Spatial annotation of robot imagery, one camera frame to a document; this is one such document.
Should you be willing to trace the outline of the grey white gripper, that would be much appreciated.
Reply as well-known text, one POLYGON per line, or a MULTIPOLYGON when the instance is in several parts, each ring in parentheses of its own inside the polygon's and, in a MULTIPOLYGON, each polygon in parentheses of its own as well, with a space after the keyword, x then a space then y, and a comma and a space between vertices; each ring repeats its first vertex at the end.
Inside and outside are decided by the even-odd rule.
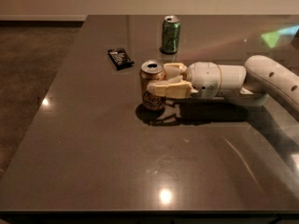
POLYGON ((214 63, 165 63, 165 80, 150 82, 147 91, 155 96, 175 99, 214 98, 221 86, 221 70, 214 63))

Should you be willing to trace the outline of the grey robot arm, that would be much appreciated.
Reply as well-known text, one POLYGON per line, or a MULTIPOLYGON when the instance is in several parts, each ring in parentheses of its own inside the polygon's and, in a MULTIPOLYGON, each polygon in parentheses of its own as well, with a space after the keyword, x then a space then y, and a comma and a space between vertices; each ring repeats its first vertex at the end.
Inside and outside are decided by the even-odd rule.
POLYGON ((196 62, 165 63, 165 78, 151 81, 146 90, 158 97, 212 100, 220 97, 234 105, 263 105, 272 97, 294 118, 299 116, 299 76, 262 56, 242 65, 196 62))

